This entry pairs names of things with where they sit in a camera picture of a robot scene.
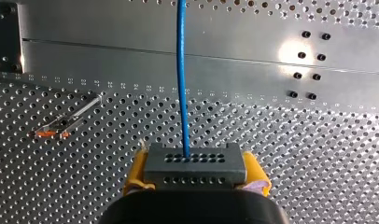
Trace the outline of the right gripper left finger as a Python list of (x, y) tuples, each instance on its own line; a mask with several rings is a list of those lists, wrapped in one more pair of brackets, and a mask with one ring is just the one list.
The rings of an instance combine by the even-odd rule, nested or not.
[(126, 177), (122, 194), (127, 196), (140, 190), (155, 190), (153, 183), (146, 183), (144, 179), (144, 168), (147, 162), (148, 148), (143, 139), (139, 140), (140, 148), (135, 152), (133, 164)]

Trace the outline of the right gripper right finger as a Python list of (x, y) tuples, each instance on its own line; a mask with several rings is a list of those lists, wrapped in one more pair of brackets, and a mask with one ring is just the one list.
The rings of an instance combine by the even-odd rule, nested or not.
[(260, 166), (257, 157), (250, 151), (245, 151), (243, 159), (246, 167), (246, 180), (243, 184), (238, 185), (237, 188), (268, 197), (272, 182)]

